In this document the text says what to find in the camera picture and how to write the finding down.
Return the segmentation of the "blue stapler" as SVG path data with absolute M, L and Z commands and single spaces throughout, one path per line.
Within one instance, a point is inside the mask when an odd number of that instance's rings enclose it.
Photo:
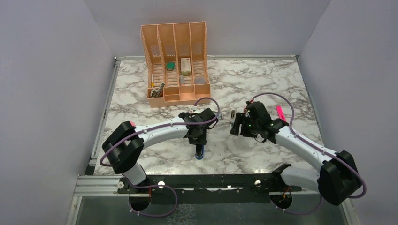
M 201 160 L 204 156 L 204 145 L 196 145 L 195 158 Z

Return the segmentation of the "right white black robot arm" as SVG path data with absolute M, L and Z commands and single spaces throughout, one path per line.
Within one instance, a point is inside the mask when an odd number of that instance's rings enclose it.
M 353 156 L 320 146 L 302 136 L 283 119 L 272 119 L 261 102 L 248 102 L 243 112 L 231 112 L 230 134 L 258 138 L 282 146 L 309 163 L 312 170 L 284 164 L 272 172 L 271 186 L 278 191 L 298 186 L 318 192 L 338 206 L 362 183 Z

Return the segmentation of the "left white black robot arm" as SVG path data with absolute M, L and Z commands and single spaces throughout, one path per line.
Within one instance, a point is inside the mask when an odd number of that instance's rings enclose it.
M 202 159 L 207 131 L 217 122 L 217 114 L 210 108 L 199 113 L 180 113 L 167 123 L 138 126 L 126 121 L 103 142 L 102 149 L 109 161 L 107 165 L 128 179 L 130 187 L 140 193 L 147 188 L 148 182 L 138 163 L 142 150 L 164 141 L 186 138 L 196 147 L 196 159 Z

